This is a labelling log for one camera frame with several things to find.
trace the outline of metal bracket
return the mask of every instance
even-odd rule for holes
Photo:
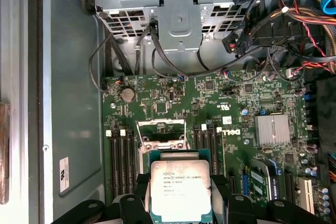
[[[201,11],[193,0],[164,0],[158,7],[162,48],[169,51],[197,52],[202,40]]]

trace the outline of cable clip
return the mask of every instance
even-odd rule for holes
[[[281,9],[282,13],[286,13],[286,12],[288,12],[288,10],[289,10],[289,8],[288,8],[287,6],[284,6],[284,7]]]

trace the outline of blue capacitor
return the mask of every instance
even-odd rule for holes
[[[307,173],[307,174],[310,174],[310,173],[311,173],[311,169],[310,169],[310,168],[306,168],[304,171],[305,171],[305,173]]]
[[[248,114],[248,110],[247,110],[247,109],[243,109],[240,113],[241,113],[242,115],[247,115],[247,114]]]
[[[310,175],[313,176],[313,177],[316,177],[317,176],[317,172],[315,170],[312,170],[310,172]]]

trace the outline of black cable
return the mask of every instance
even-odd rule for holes
[[[124,72],[124,74],[126,76],[132,76],[133,75],[132,69],[131,69],[128,61],[126,60],[126,57],[125,57],[124,53],[121,51],[117,40],[114,38],[113,35],[110,38],[111,38],[111,46],[112,46],[112,48],[115,52],[115,55],[116,55],[116,57],[119,61],[119,64],[122,68],[122,71]]]
[[[239,58],[237,58],[237,59],[235,59],[233,61],[230,61],[229,63],[224,64],[224,65],[222,65],[220,67],[217,67],[217,68],[214,68],[214,69],[210,69],[208,71],[203,71],[203,72],[198,72],[198,73],[191,73],[191,74],[188,74],[186,76],[184,76],[184,75],[182,75],[182,76],[184,76],[186,78],[198,78],[198,77],[207,76],[207,75],[209,75],[211,73],[215,73],[215,72],[218,72],[220,70],[224,70],[224,69],[227,69],[229,67],[232,67],[234,64],[240,62],[241,60],[243,60],[243,59],[245,59],[247,57],[249,57],[250,54],[254,54],[254,53],[256,53],[256,52],[258,52],[260,50],[262,50],[262,47],[257,47],[255,49],[247,52],[245,55],[240,56]],[[152,52],[152,67],[154,66],[154,62],[155,62],[155,50],[153,50],[153,52]],[[175,78],[175,77],[169,77],[169,76],[165,76],[165,75],[161,74],[155,67],[153,68],[153,70],[159,76],[162,76],[162,77],[165,77],[165,78]]]
[[[158,76],[161,76],[161,77],[164,77],[164,78],[167,78],[167,79],[173,79],[173,78],[176,78],[176,76],[165,76],[164,74],[160,73],[156,67],[155,67],[155,52],[156,52],[156,49],[154,49],[152,51],[152,68],[154,70],[154,72],[158,75]]]
[[[152,37],[152,40],[153,40],[153,43],[154,43],[154,46],[156,48],[156,50],[158,51],[159,53],[159,56],[161,57],[161,59],[163,60],[163,62],[172,70],[174,70],[175,72],[187,77],[188,74],[183,72],[181,69],[179,69],[178,67],[176,67],[168,58],[167,56],[164,54],[164,51],[160,45],[160,42],[159,42],[159,38],[158,38],[158,35],[156,34],[156,29],[155,29],[155,25],[151,24],[151,28],[150,28],[150,31],[151,31],[151,37]]]
[[[272,66],[274,72],[277,74],[277,76],[278,76],[281,80],[283,80],[283,81],[285,81],[285,82],[290,82],[290,83],[292,83],[292,82],[296,82],[296,81],[300,80],[300,79],[303,77],[303,71],[301,72],[301,74],[300,74],[299,76],[297,76],[296,78],[293,78],[293,79],[287,79],[287,78],[283,77],[283,76],[282,76],[282,73],[280,73],[280,72],[278,71],[277,67],[275,66],[275,63],[274,63],[274,61],[273,61],[273,59],[272,59],[272,56],[271,56],[271,54],[270,54],[270,49],[269,49],[269,48],[266,49],[266,55],[267,55],[268,61],[269,61],[270,65]]]
[[[204,64],[202,58],[201,58],[201,54],[199,53],[199,50],[197,51],[197,58],[198,58],[198,61],[199,61],[199,64],[202,65],[202,67],[205,69],[205,70],[209,70],[209,68],[206,66],[206,64]]]
[[[234,64],[240,62],[241,60],[245,59],[250,54],[254,54],[254,53],[262,50],[262,47],[257,47],[255,49],[252,49],[251,51],[245,53],[243,56],[241,56],[241,57],[239,57],[239,58],[237,58],[237,59],[235,59],[235,60],[233,60],[233,61],[231,61],[227,64],[224,64],[220,67],[217,67],[217,68],[214,68],[214,69],[209,69],[209,70],[203,71],[203,72],[187,74],[187,73],[183,72],[182,70],[180,70],[178,67],[176,67],[174,64],[172,64],[172,62],[167,58],[167,56],[165,55],[165,53],[164,53],[164,51],[163,51],[163,49],[160,45],[159,38],[158,38],[158,35],[156,34],[156,29],[155,29],[154,25],[151,25],[150,31],[151,31],[150,33],[151,33],[151,37],[152,37],[154,46],[155,46],[156,50],[158,51],[161,59],[164,61],[164,63],[166,63],[166,65],[170,69],[172,69],[173,71],[177,72],[178,74],[180,74],[184,77],[188,77],[188,78],[203,77],[203,76],[207,76],[208,74],[223,70],[225,68],[229,68],[229,67],[233,66]]]
[[[237,82],[237,83],[245,83],[245,82],[248,82],[248,81],[254,81],[254,80],[258,79],[261,76],[261,74],[266,70],[267,65],[268,65],[268,59],[266,58],[261,70],[254,77],[252,77],[250,79],[243,80],[243,81],[238,81],[238,80],[231,79],[229,76],[227,76],[226,79],[229,80],[229,81],[232,81],[232,82]]]
[[[112,90],[113,87],[110,87],[108,90],[102,89],[101,87],[99,87],[99,85],[97,84],[97,82],[94,79],[93,73],[92,73],[92,61],[93,58],[95,57],[95,55],[99,52],[99,50],[106,44],[106,42],[112,37],[112,33],[110,33],[104,40],[103,42],[99,45],[99,47],[93,52],[93,54],[91,54],[90,59],[89,59],[89,71],[90,71],[90,77],[91,80],[94,84],[94,86],[100,91],[100,92],[110,92]]]
[[[146,28],[146,30],[142,33],[142,35],[139,37],[137,46],[141,46],[141,41],[143,38],[149,33],[149,27]],[[140,60],[141,60],[141,50],[137,49],[135,52],[135,68],[134,68],[134,74],[137,76],[140,74]]]
[[[328,62],[336,61],[336,55],[327,56],[327,57],[307,56],[307,55],[298,54],[297,52],[293,50],[293,48],[290,45],[288,45],[287,48],[288,48],[288,51],[291,53],[291,55],[299,60],[313,62],[313,63],[328,63]]]

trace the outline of white label sticker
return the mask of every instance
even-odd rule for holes
[[[257,191],[260,195],[263,195],[262,189],[257,187],[256,185],[254,185],[254,190]]]
[[[232,124],[232,117],[230,115],[229,116],[224,116],[223,117],[223,124],[224,125]]]
[[[262,177],[259,174],[256,174],[255,172],[251,172],[251,176],[252,176],[252,178],[259,181],[260,183],[262,183],[262,184],[264,183],[264,180],[262,179]]]
[[[60,192],[69,188],[69,158],[63,158],[59,161],[59,185]]]

